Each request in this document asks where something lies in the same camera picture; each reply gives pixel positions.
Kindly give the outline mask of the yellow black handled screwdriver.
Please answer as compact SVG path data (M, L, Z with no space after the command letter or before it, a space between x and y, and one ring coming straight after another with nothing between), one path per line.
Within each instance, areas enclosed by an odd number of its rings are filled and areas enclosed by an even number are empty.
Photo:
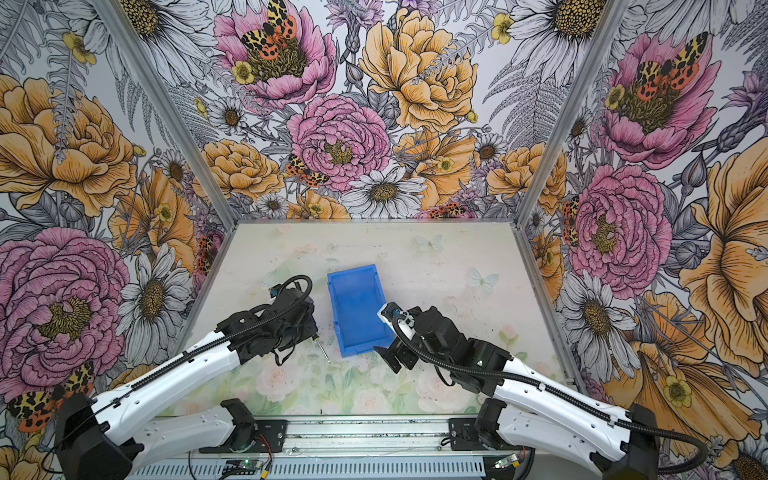
M324 346L323 346L322 342L319 340L319 338L318 338L318 339L315 339L315 340L314 340L314 342L315 342L315 344L317 345L317 347L319 348L319 350L321 351L321 353L322 353L322 355L323 355L323 358L325 359L326 363L329 363L329 364L330 364L330 363L331 363L331 360L330 360L330 356L329 356L329 355L328 355L328 353L326 352L326 350L325 350L325 348L324 348Z

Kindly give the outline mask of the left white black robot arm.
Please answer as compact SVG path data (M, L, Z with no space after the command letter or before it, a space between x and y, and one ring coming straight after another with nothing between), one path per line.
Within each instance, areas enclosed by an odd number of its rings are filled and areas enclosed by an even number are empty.
M208 381L258 357L287 360L317 336L310 287L301 276L273 287L268 303L231 314L202 340L138 378L97 396L75 394L58 413L53 452L67 479L125 479L201 449L245 452L259 433L240 400L198 414L158 414Z

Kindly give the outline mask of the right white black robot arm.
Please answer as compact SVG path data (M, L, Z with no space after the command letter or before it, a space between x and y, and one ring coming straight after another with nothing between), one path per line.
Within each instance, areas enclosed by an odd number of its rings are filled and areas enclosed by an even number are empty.
M377 313L395 334L377 353L394 372L418 362L435 367L449 387L483 396L474 421L487 450L556 455L604 479L655 479L659 441L643 407L623 409L593 400L528 367L509 351L469 338L437 308L384 304Z

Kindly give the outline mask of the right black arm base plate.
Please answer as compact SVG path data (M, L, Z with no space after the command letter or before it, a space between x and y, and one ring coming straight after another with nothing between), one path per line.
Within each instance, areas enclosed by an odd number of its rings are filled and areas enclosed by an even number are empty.
M448 445L452 451L497 450L492 439L475 425L474 417L452 417L448 419Z

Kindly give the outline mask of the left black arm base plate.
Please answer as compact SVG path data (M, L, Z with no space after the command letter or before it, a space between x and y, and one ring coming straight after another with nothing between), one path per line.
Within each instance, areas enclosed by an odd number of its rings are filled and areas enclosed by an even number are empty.
M234 432L216 447L200 448L203 454L281 453L287 438L287 420L256 419L248 426L236 426Z

